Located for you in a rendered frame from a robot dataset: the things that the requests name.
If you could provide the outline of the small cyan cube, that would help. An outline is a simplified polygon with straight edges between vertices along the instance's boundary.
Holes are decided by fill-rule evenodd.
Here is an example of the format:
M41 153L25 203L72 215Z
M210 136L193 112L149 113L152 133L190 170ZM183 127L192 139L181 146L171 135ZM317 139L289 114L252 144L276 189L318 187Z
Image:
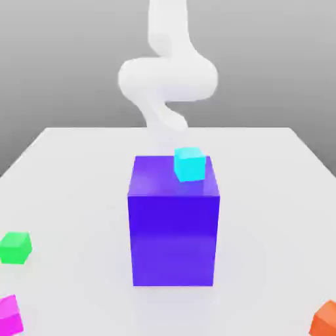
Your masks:
M174 172L180 182L205 179L206 156L198 147L175 149Z

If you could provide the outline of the small green cube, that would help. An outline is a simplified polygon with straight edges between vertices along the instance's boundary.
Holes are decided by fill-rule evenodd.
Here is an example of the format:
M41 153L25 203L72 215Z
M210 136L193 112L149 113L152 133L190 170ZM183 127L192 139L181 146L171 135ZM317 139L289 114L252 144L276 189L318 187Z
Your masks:
M3 264L24 264L32 252L28 232L7 232L0 241L0 261Z

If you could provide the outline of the small magenta cube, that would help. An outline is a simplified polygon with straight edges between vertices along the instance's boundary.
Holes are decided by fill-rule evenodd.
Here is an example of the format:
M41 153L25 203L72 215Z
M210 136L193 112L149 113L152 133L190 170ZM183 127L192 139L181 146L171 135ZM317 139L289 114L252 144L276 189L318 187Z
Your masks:
M16 295L0 299L0 336L13 336L23 330L24 326Z

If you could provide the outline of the small orange cube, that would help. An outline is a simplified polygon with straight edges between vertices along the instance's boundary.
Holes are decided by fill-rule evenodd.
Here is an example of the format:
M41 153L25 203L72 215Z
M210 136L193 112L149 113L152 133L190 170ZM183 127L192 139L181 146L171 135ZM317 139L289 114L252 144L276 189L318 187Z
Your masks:
M336 336L336 302L329 300L314 314L310 336Z

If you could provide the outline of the large purple box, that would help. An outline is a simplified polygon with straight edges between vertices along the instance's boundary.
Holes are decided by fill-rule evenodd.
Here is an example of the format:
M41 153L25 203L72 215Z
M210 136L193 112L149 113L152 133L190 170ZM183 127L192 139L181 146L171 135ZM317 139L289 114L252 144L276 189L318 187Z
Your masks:
M211 286L220 193L205 178L180 182L171 156L136 156L127 194L135 286Z

